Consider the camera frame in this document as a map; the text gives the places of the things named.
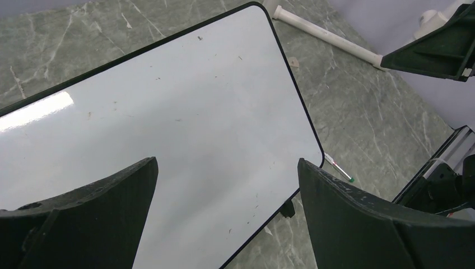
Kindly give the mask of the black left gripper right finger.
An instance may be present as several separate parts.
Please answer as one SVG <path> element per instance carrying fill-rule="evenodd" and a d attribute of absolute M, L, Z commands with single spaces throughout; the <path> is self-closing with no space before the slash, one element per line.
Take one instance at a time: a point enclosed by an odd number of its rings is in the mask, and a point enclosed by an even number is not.
<path fill-rule="evenodd" d="M 474 222 L 389 202 L 305 159 L 297 171 L 319 268 L 474 267 Z"/>

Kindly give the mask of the white marker pen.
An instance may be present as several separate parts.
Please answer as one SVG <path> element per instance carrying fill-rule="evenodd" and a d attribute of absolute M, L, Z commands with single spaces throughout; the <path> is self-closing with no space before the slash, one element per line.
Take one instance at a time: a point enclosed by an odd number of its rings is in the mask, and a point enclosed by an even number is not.
<path fill-rule="evenodd" d="M 324 153 L 324 158 L 326 162 L 328 162 L 337 172 L 340 173 L 341 176 L 345 178 L 345 180 L 350 183 L 353 183 L 355 181 L 354 178 L 351 177 L 348 173 L 346 173 L 328 153 Z"/>

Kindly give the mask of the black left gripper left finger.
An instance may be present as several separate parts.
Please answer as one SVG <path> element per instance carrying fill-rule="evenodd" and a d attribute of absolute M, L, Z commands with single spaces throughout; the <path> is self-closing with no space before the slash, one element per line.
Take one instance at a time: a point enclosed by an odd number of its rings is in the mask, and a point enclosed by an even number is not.
<path fill-rule="evenodd" d="M 2 268 L 132 268 L 159 166 L 145 158 L 64 194 L 1 211 Z"/>

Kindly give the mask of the white whiteboard black frame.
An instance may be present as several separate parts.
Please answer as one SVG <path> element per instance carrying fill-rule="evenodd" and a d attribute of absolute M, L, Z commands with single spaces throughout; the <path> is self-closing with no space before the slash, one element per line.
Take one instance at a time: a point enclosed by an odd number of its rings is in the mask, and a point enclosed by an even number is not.
<path fill-rule="evenodd" d="M 323 149 L 271 18 L 248 2 L 1 117 L 1 207 L 159 166 L 134 268 L 223 268 Z"/>

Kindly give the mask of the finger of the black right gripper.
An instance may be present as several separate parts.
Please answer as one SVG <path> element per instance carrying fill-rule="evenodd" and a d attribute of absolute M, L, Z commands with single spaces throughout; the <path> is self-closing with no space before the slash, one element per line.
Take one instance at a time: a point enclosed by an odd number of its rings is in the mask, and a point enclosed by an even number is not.
<path fill-rule="evenodd" d="M 443 25 L 382 57 L 382 67 L 466 82 L 474 76 L 474 3 L 460 4 Z"/>

